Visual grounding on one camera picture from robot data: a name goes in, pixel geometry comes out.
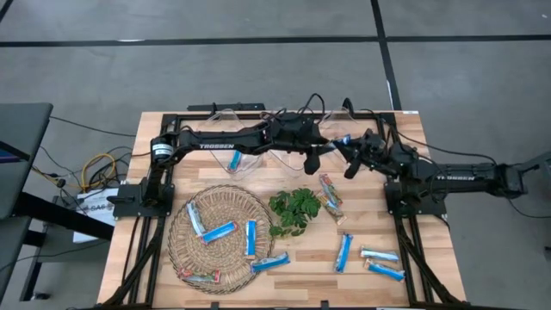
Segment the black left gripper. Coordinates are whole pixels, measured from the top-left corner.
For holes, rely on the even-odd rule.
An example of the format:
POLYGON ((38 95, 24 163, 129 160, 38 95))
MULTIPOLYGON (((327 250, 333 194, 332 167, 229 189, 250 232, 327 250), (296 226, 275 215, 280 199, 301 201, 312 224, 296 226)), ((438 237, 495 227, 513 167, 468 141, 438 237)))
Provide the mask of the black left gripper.
POLYGON ((306 156, 303 162, 304 172, 307 175, 313 175, 320 167, 321 155, 328 152, 334 152, 337 148, 334 142, 340 143, 340 139, 327 139, 319 131, 319 124, 314 119, 298 115, 296 120, 296 130, 294 131, 294 151, 306 156))

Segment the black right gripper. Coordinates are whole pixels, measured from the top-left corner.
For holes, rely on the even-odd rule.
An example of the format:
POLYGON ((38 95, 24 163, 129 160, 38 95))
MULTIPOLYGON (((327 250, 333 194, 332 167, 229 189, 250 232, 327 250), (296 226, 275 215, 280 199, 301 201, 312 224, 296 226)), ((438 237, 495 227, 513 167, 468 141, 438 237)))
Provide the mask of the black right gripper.
POLYGON ((378 168, 381 165, 385 148, 384 139, 370 128, 360 138, 346 137, 343 144, 337 144, 337 149, 349 164, 344 176, 347 179, 352 179, 361 166, 366 166, 370 170, 378 168))

